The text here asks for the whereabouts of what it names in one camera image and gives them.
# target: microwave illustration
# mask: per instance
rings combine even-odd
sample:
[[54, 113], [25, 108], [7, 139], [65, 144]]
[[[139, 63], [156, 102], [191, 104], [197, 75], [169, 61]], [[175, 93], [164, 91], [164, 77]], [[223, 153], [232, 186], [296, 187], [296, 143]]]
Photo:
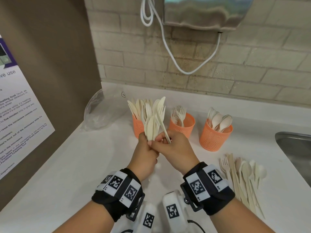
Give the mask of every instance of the microwave illustration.
[[7, 55], [6, 51], [4, 50], [3, 46], [0, 43], [0, 66], [6, 65], [11, 63], [10, 57]]

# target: black wire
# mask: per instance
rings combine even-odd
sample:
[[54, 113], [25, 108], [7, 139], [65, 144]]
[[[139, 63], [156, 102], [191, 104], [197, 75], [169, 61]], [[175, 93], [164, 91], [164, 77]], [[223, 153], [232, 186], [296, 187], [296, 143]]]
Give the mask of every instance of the black wire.
[[122, 231], [121, 233], [126, 233], [126, 232], [130, 232], [130, 233], [133, 233], [133, 230], [131, 230], [131, 229], [128, 229], [128, 230]]
[[195, 222], [195, 221], [193, 221], [193, 220], [187, 220], [187, 222], [188, 222], [188, 223], [194, 223], [194, 224], [196, 224], [196, 225], [203, 231], [203, 233], [205, 233], [205, 231], [204, 231], [203, 228], [199, 225], [199, 223], [197, 223], [197, 222]]

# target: white power cord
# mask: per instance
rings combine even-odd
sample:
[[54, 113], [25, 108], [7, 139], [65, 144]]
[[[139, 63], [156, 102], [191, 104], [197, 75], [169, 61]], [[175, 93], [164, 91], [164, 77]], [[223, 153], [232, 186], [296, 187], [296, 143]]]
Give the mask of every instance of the white power cord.
[[191, 71], [191, 72], [186, 72], [186, 71], [183, 71], [179, 65], [177, 64], [172, 52], [170, 51], [169, 47], [167, 46], [167, 43], [165, 41], [165, 36], [164, 36], [164, 28], [163, 28], [163, 24], [162, 24], [162, 21], [161, 21], [161, 18], [159, 16], [159, 14], [157, 13], [156, 11], [156, 8], [155, 8], [155, 0], [148, 0], [148, 5], [149, 5], [149, 9], [150, 9], [150, 16], [146, 16], [146, 10], [145, 10], [145, 7], [146, 7], [146, 0], [142, 0], [142, 5], [141, 5], [141, 8], [140, 8], [140, 18], [142, 20], [142, 23], [146, 26], [146, 27], [149, 27], [152, 25], [153, 23], [153, 15], [155, 15], [160, 23], [160, 27], [161, 27], [161, 31], [162, 31], [162, 39], [163, 39], [163, 43], [165, 45], [165, 48], [166, 50], [168, 51], [169, 55], [171, 56], [174, 64], [176, 65], [177, 69], [182, 72], [183, 74], [193, 74], [194, 72], [196, 72], [197, 70], [199, 70], [203, 65], [205, 65], [208, 61], [211, 60], [211, 58], [214, 57], [214, 55], [216, 54], [217, 50], [218, 50], [218, 47], [219, 47], [219, 43], [220, 43], [220, 36], [221, 36], [221, 33], [218, 33], [218, 40], [217, 40], [217, 45], [216, 45], [216, 49], [215, 51], [213, 52], [213, 54], [207, 59], [205, 60], [202, 64], [200, 64], [199, 67], [197, 67], [195, 70]]

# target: stainless steel sink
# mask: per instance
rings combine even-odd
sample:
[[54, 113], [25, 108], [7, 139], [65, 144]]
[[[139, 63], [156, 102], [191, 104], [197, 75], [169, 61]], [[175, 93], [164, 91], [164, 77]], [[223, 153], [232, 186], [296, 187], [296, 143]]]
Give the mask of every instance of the stainless steel sink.
[[275, 140], [311, 187], [311, 135], [278, 132]]

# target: person's right arm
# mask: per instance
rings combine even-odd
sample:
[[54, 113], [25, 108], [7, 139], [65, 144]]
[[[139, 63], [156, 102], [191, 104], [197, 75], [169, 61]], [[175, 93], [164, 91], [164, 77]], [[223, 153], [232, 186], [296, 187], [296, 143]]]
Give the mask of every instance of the person's right arm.
[[[200, 161], [184, 134], [172, 130], [168, 130], [167, 133], [171, 138], [171, 144], [168, 144], [164, 133], [161, 133], [155, 141], [149, 141], [148, 145], [162, 153], [175, 169], [185, 175]], [[236, 198], [212, 215], [211, 220], [218, 233], [274, 233]]]

